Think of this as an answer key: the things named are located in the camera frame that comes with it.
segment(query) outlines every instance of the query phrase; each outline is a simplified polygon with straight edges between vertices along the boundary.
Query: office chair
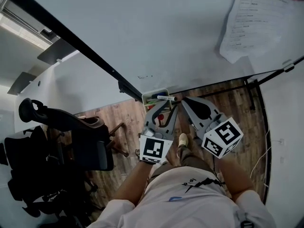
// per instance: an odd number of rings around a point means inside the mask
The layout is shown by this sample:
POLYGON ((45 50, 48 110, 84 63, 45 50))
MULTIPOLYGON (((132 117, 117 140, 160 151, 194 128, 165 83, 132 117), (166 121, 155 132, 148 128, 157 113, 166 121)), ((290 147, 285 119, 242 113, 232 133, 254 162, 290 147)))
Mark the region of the office chair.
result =
POLYGON ((76 217, 83 226, 90 224, 89 215, 95 209, 90 193, 97 191, 78 163, 70 161, 60 164, 59 158, 51 156, 52 141, 48 141, 42 128, 36 127, 30 137, 6 138, 6 157, 12 168, 9 190, 17 201, 24 201, 22 207, 29 215, 39 217, 57 214, 61 211, 69 217, 76 217), (85 182, 91 187, 86 191, 85 182))
POLYGON ((125 157, 129 153, 123 152, 115 146, 110 136, 123 126, 123 123, 109 132, 103 120, 98 117, 79 119, 76 116, 59 109, 48 108, 40 101, 24 99, 19 106, 19 116, 23 122, 35 121, 62 132, 72 131, 72 145, 74 160, 85 171, 110 171, 113 169, 111 149, 118 151, 125 157))

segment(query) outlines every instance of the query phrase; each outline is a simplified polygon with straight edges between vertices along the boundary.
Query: black cable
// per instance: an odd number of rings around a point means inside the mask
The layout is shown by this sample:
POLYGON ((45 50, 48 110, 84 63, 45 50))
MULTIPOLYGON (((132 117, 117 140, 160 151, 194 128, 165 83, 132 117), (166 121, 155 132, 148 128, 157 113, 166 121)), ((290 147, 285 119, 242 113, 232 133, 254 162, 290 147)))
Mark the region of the black cable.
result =
POLYGON ((304 60, 304 56, 300 57, 299 59, 297 59, 296 61, 294 61, 294 65, 297 65, 298 63, 302 62, 304 60))
POLYGON ((212 159, 213 159, 213 172, 215 177, 218 179, 218 181, 220 182, 221 186, 223 186, 223 184, 225 184, 224 182, 221 182, 220 179, 218 178, 217 173, 215 172, 215 161, 214 161, 214 155, 212 155, 212 159))

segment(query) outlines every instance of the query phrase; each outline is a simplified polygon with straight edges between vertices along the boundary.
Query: whiteboard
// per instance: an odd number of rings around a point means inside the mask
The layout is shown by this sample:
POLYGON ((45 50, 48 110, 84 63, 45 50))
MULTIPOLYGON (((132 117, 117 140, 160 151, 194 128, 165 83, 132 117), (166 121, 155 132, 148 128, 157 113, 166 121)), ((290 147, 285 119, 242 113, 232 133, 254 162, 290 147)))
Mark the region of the whiteboard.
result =
POLYGON ((292 13, 279 44, 261 57, 249 57, 256 74, 283 68, 304 56, 304 2, 292 1, 292 13))
POLYGON ((273 55, 233 65, 219 55, 234 0, 36 1, 141 92, 173 93, 282 67, 269 63, 273 55))

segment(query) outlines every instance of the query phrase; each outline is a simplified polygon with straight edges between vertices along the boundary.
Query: red magnet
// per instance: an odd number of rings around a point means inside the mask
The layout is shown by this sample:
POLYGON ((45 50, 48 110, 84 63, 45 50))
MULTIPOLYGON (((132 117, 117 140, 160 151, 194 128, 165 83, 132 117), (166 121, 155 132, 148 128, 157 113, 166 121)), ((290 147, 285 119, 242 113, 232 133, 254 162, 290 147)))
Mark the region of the red magnet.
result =
POLYGON ((164 119, 164 116, 163 116, 163 114, 159 114, 157 118, 158 118, 158 120, 160 120, 160 121, 161 121, 161 120, 163 120, 163 119, 164 119))

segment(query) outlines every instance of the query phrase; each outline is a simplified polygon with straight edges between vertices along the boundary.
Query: whiteboard marker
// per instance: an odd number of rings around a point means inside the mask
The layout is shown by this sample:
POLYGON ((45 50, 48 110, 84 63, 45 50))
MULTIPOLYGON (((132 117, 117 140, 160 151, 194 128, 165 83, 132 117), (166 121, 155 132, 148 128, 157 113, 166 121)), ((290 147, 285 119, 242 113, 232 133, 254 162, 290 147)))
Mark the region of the whiteboard marker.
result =
POLYGON ((168 100, 168 101, 177 101, 177 97, 174 96, 164 96, 164 95, 158 95, 157 99, 160 100, 168 100))

